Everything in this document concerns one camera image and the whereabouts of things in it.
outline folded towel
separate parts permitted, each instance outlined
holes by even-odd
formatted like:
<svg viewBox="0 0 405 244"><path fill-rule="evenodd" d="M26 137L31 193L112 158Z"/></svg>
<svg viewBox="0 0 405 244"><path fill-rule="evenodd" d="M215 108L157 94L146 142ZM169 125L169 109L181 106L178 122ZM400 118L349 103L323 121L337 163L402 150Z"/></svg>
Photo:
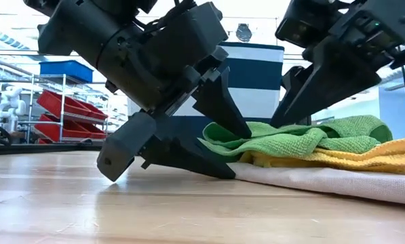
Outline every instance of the folded towel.
<svg viewBox="0 0 405 244"><path fill-rule="evenodd" d="M228 163L237 180L405 204L405 176L330 168L262 168Z"/></svg>
<svg viewBox="0 0 405 244"><path fill-rule="evenodd" d="M272 157L302 158L317 147L349 153L365 153L392 140L392 133L380 119L353 116L321 125L287 125L276 129L266 123L248 122L252 138L241 139L216 123L203 131L208 149L231 157L256 151Z"/></svg>
<svg viewBox="0 0 405 244"><path fill-rule="evenodd" d="M405 174L405 138L386 142L365 152L355 154L317 148L300 159L279 158L261 152L245 152L241 162L260 167L331 167L344 170L374 171Z"/></svg>

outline blue and white striped box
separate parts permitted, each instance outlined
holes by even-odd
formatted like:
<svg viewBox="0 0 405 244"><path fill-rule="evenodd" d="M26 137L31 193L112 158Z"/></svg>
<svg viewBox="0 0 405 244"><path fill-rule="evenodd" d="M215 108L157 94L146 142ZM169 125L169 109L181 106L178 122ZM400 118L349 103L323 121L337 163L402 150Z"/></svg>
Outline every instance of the blue and white striped box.
<svg viewBox="0 0 405 244"><path fill-rule="evenodd" d="M251 43L222 43L229 53L227 64L229 92L247 121L268 123L279 105L284 48L275 45ZM140 108L128 100L128 114ZM171 118L175 129L189 127L190 133L201 136L204 127L211 122L192 108L195 100L189 98Z"/></svg>

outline blue box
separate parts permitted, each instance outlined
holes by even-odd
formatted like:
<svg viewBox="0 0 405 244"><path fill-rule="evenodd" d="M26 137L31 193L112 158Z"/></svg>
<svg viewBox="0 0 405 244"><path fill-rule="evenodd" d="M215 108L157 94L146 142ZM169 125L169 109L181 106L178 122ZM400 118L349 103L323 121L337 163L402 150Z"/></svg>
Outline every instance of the blue box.
<svg viewBox="0 0 405 244"><path fill-rule="evenodd" d="M79 80L81 83L92 83L94 71L75 60L40 62L40 75L68 75Z"/></svg>

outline storage bin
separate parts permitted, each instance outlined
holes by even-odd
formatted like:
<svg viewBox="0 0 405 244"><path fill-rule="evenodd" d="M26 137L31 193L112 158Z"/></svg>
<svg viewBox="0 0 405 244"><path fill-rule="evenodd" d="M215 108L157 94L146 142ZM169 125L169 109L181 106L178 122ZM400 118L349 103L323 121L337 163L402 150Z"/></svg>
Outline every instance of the storage bin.
<svg viewBox="0 0 405 244"><path fill-rule="evenodd" d="M96 108L94 105L87 103L87 102L82 102L79 100L78 100L78 102L90 111L89 114L87 115L88 117L91 117L94 119L100 119L103 121L105 119L107 119L108 116L106 114L104 114L101 110Z"/></svg>
<svg viewBox="0 0 405 244"><path fill-rule="evenodd" d="M40 62L41 75L63 75L71 76L82 83L92 83L94 71L75 60Z"/></svg>
<svg viewBox="0 0 405 244"><path fill-rule="evenodd" d="M95 125L82 122L77 122L77 124L90 133L91 139L105 139L107 137L107 135L101 129L98 129Z"/></svg>
<svg viewBox="0 0 405 244"><path fill-rule="evenodd" d="M47 122L59 122L59 120L52 115L42 114L39 121ZM44 136L52 140L53 142L59 141L60 126L59 125L48 125L48 124L36 124L35 129L40 131ZM63 138L89 138L90 132L84 129L82 126L78 125L74 121L64 121L64 127L62 130Z"/></svg>
<svg viewBox="0 0 405 244"><path fill-rule="evenodd" d="M44 90L38 98L37 103L56 116L56 118L60 118L60 111L62 110L62 95ZM67 96L65 96L64 112L82 116L88 116L90 113L90 111L78 101Z"/></svg>
<svg viewBox="0 0 405 244"><path fill-rule="evenodd" d="M52 144L53 142L51 140L48 140L47 138L40 138L38 139L38 144Z"/></svg>

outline screw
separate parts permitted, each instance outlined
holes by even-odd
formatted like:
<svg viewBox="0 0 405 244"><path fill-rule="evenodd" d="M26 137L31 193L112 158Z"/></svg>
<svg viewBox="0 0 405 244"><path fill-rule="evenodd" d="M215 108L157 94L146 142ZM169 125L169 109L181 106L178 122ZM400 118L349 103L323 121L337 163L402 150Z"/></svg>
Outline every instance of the screw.
<svg viewBox="0 0 405 244"><path fill-rule="evenodd" d="M405 16L401 16L398 22L400 22L400 24L405 24Z"/></svg>
<svg viewBox="0 0 405 244"><path fill-rule="evenodd" d="M118 37L117 38L118 45L122 45L125 41L126 41L126 39L123 38L123 37Z"/></svg>

